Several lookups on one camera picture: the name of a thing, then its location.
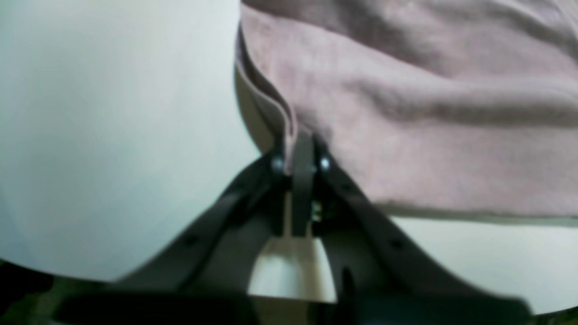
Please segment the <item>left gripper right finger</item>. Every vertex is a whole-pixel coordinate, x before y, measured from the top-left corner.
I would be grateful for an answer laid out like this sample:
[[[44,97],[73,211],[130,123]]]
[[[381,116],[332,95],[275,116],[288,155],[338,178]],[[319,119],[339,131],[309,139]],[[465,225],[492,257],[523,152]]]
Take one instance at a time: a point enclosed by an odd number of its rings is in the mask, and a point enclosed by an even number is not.
[[[526,325],[520,298],[501,297],[452,275],[339,167],[317,136],[302,136],[302,204],[322,241],[336,302],[316,325]]]

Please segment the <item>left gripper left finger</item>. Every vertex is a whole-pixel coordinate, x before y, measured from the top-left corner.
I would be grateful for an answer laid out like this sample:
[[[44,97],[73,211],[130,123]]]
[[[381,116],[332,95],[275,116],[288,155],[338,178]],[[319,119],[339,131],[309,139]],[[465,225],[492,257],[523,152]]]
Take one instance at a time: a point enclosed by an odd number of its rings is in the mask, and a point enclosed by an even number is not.
[[[281,149],[248,165],[161,253],[100,290],[62,301],[66,325],[257,325],[248,296],[268,239],[283,232]]]

